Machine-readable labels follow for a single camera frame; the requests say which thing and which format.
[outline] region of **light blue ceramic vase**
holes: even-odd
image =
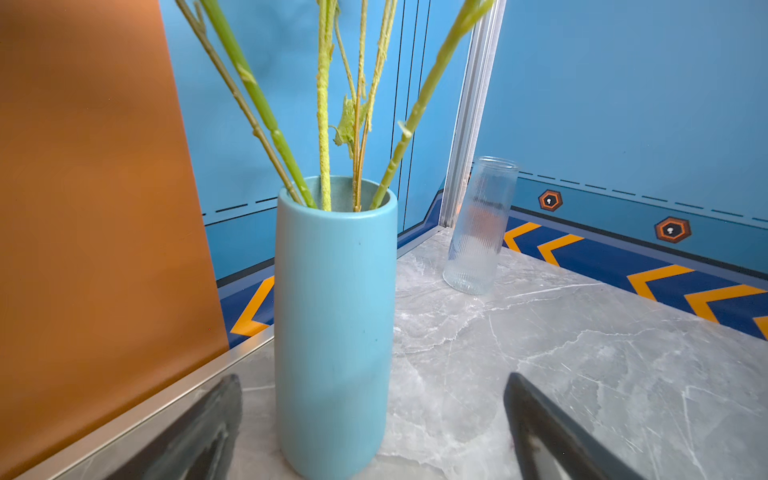
[[[306,179],[320,205],[319,178]],[[395,316],[397,199],[352,212],[352,179],[331,177],[333,211],[277,198],[277,432],[305,478],[340,480],[368,465],[386,424]],[[377,184],[364,180],[362,205]]]

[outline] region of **table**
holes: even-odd
[[[520,478],[502,406],[522,372],[648,478],[768,478],[768,342],[520,253],[492,293],[441,278],[451,230],[398,260],[389,413],[359,480]],[[222,375],[243,385],[229,478],[297,478],[275,433],[273,346]],[[100,480],[217,379],[60,477]]]

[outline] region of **plant stem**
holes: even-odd
[[[465,0],[462,9],[459,11],[456,20],[453,22],[453,26],[448,33],[448,37],[445,38],[440,50],[437,54],[435,64],[432,66],[432,70],[429,71],[422,90],[419,92],[419,99],[413,105],[411,110],[411,116],[404,126],[402,126],[402,136],[400,142],[398,142],[395,148],[395,153],[392,156],[392,160],[389,161],[384,177],[382,178],[379,188],[376,190],[376,194],[373,196],[370,210],[379,208],[384,200],[389,185],[392,183],[392,179],[395,177],[397,167],[400,165],[403,154],[408,148],[408,144],[413,137],[413,132],[419,126],[419,122],[424,115],[429,99],[432,98],[432,94],[435,93],[437,84],[440,82],[442,74],[448,67],[448,63],[451,61],[453,53],[458,47],[458,43],[462,40],[464,35],[472,30],[475,23],[493,6],[494,0]]]
[[[283,132],[278,128],[277,119],[272,113],[270,104],[266,101],[264,93],[261,91],[259,84],[256,82],[256,79],[253,76],[253,72],[251,71],[248,62],[245,59],[245,55],[243,55],[243,51],[240,50],[240,45],[237,43],[237,40],[232,33],[232,29],[227,22],[227,18],[224,17],[224,13],[219,7],[218,0],[201,1],[203,3],[203,7],[205,7],[206,13],[208,14],[210,23],[214,26],[214,30],[216,30],[216,33],[219,36],[222,45],[224,46],[224,50],[227,51],[232,64],[240,74],[240,79],[243,80],[243,85],[245,86],[248,95],[250,96],[251,100],[253,100],[253,104],[256,105],[256,109],[259,111],[261,121],[264,122],[266,129],[270,131],[270,134],[272,135],[272,141],[275,143],[275,148],[278,152],[280,152],[280,156],[286,163],[286,167],[288,167],[288,171],[293,177],[293,181],[296,182],[296,185],[298,186],[299,191],[301,192],[301,195],[306,202],[306,205],[311,208],[317,208],[315,200],[312,198],[312,192],[310,192],[309,187],[304,181],[304,176],[301,174],[301,170],[299,169],[299,165],[296,163],[296,159],[293,158],[293,153],[291,153],[291,150],[288,147],[288,142],[283,136]]]
[[[366,86],[364,83],[365,72],[363,65],[366,59],[366,24],[368,20],[368,0],[362,0],[362,8],[360,12],[360,48],[359,59],[357,64],[357,100],[355,102],[355,159],[353,161],[353,210],[355,212],[360,211],[360,190],[362,185],[362,158],[360,153],[362,152],[362,145],[360,144],[360,107],[362,102],[362,93],[365,91]]]
[[[360,148],[361,162],[366,159],[366,145],[368,144],[368,132],[371,131],[373,120],[373,104],[376,100],[376,91],[379,88],[379,82],[381,81],[382,71],[384,70],[384,63],[386,62],[386,53],[389,50],[389,38],[392,34],[392,25],[395,22],[395,10],[397,9],[397,0],[386,0],[384,4],[384,15],[382,16],[382,27],[379,31],[379,50],[376,52],[376,68],[373,71],[373,79],[371,80],[371,91],[368,94],[368,116],[366,118],[366,127],[362,131],[362,147]],[[358,191],[362,184],[362,175],[358,180]]]
[[[349,82],[349,91],[352,92],[352,98],[357,97],[355,93],[355,82],[352,80],[352,70],[349,69],[349,62],[346,59],[346,52],[344,51],[344,44],[341,42],[341,32],[339,31],[339,11],[336,10],[336,17],[334,18],[333,27],[336,29],[336,43],[339,44],[339,53],[341,53],[341,59],[344,62],[344,70],[346,70],[346,79]]]
[[[272,149],[272,145],[270,144],[270,141],[267,140],[266,135],[264,134],[264,131],[261,129],[261,126],[259,125],[259,121],[253,115],[253,112],[250,110],[250,107],[248,107],[248,103],[245,101],[243,94],[240,93],[240,89],[237,87],[235,80],[232,79],[230,72],[227,71],[227,67],[224,66],[224,62],[221,61],[221,57],[219,57],[218,53],[216,53],[216,50],[214,49],[213,45],[210,44],[210,41],[206,36],[205,24],[203,23],[203,16],[201,14],[202,12],[200,11],[200,4],[195,2],[195,9],[197,10],[197,15],[199,18],[195,18],[194,14],[189,8],[189,5],[187,5],[186,0],[176,0],[176,4],[179,6],[181,13],[187,19],[187,22],[189,22],[190,27],[192,27],[192,31],[197,36],[197,39],[200,40],[200,43],[203,45],[203,49],[210,57],[210,60],[214,63],[214,66],[219,71],[219,74],[221,75],[221,77],[224,79],[224,83],[226,83],[227,87],[229,87],[230,91],[232,92],[232,96],[235,98],[235,100],[237,101],[237,104],[240,106],[240,110],[243,111],[246,118],[248,119],[248,122],[250,123],[250,126],[253,129],[253,135],[256,138],[258,138],[259,141],[261,142],[262,147],[264,147],[264,150],[266,151],[266,155],[270,158],[270,161],[272,162],[272,165],[275,167],[277,174],[280,176],[280,179],[285,184],[286,190],[288,190],[288,193],[296,203],[301,204],[302,203],[301,197],[299,197],[299,194],[296,192],[296,189],[293,187],[293,182],[291,182],[290,178],[288,178],[288,174],[283,168],[283,164],[280,163],[280,160],[277,158],[277,155],[275,155],[275,150]]]
[[[320,150],[320,190],[323,210],[331,211],[331,166],[328,152],[328,74],[333,54],[333,17],[337,0],[319,0],[317,52],[317,128]]]

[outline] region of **ribbed glass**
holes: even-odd
[[[482,295],[493,286],[519,167],[480,157],[472,166],[442,277],[459,292]]]

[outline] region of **hexagonal sticker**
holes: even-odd
[[[656,238],[665,242],[678,243],[690,235],[690,222],[682,218],[667,217],[656,224]]]
[[[547,190],[538,198],[538,205],[544,210],[554,212],[563,204],[563,196],[555,190]]]

